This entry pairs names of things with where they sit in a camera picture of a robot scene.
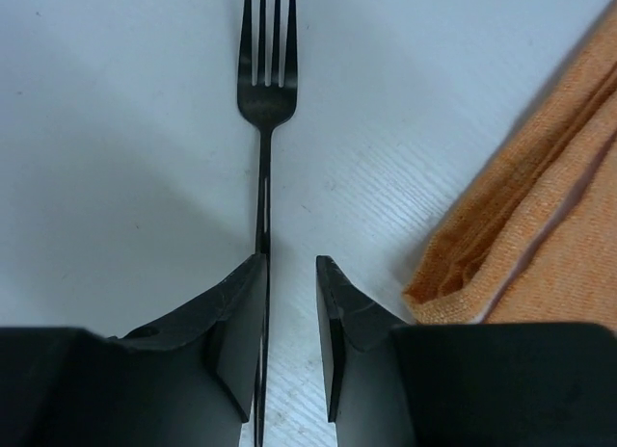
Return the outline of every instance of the towel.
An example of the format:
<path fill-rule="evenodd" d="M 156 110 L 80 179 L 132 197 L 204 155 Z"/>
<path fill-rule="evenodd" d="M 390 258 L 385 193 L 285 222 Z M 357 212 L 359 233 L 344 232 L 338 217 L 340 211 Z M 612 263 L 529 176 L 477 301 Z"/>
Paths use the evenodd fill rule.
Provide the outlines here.
<path fill-rule="evenodd" d="M 617 329 L 617 7 L 436 230 L 403 297 L 422 324 Z"/>

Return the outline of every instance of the folded towel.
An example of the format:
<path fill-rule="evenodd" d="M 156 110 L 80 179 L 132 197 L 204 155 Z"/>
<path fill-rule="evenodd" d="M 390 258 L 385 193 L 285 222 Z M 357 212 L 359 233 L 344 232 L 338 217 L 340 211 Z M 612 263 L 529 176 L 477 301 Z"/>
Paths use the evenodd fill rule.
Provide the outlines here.
<path fill-rule="evenodd" d="M 471 184 L 403 293 L 424 324 L 617 329 L 617 7 Z"/>

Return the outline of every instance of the black metal fork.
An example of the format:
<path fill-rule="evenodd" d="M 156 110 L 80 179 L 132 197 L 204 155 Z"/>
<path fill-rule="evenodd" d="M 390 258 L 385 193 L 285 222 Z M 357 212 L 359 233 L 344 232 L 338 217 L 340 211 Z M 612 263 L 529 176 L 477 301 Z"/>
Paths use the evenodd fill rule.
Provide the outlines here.
<path fill-rule="evenodd" d="M 281 0 L 275 0 L 270 83 L 266 84 L 266 0 L 259 0 L 256 66 L 253 63 L 252 0 L 244 0 L 238 66 L 238 108 L 244 119 L 259 130 L 260 136 L 255 251 L 266 254 L 268 260 L 263 331 L 255 375 L 254 421 L 255 445 L 258 447 L 263 445 L 270 334 L 270 162 L 272 133 L 279 125 L 293 116 L 298 98 L 296 0 L 289 0 L 284 60 L 281 59 L 281 7 Z M 284 63 L 284 70 L 281 70 L 282 63 Z M 256 72 L 256 82 L 254 82 L 254 72 Z"/>

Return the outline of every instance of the utensil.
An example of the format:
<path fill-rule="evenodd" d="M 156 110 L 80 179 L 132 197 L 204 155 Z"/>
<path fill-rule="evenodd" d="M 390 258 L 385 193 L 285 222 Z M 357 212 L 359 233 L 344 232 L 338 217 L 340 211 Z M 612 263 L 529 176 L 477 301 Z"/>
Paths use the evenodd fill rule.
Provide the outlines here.
<path fill-rule="evenodd" d="M 260 136 L 255 252 L 266 254 L 268 260 L 263 332 L 255 375 L 254 422 L 255 445 L 258 447 L 263 445 L 270 333 L 270 163 L 272 134 L 279 125 L 293 116 L 298 98 L 296 0 L 289 0 L 284 60 L 281 60 L 281 9 L 281 0 L 275 0 L 270 83 L 266 84 L 266 0 L 259 0 L 256 64 L 254 64 L 253 58 L 252 0 L 244 0 L 238 64 L 238 109 L 244 119 L 258 129 Z M 282 63 L 284 63 L 284 70 L 281 70 Z"/>

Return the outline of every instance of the tabletop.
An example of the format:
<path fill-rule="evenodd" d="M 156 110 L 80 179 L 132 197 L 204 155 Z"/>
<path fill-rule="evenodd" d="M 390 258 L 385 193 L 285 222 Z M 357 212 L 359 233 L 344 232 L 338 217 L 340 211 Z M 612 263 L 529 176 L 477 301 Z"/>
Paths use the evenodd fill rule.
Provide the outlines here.
<path fill-rule="evenodd" d="M 298 109 L 273 144 L 267 444 L 335 446 L 315 256 L 411 321 L 400 292 L 431 229 L 610 1 L 298 0 Z M 0 324 L 123 335 L 252 251 L 241 11 L 0 0 Z"/>

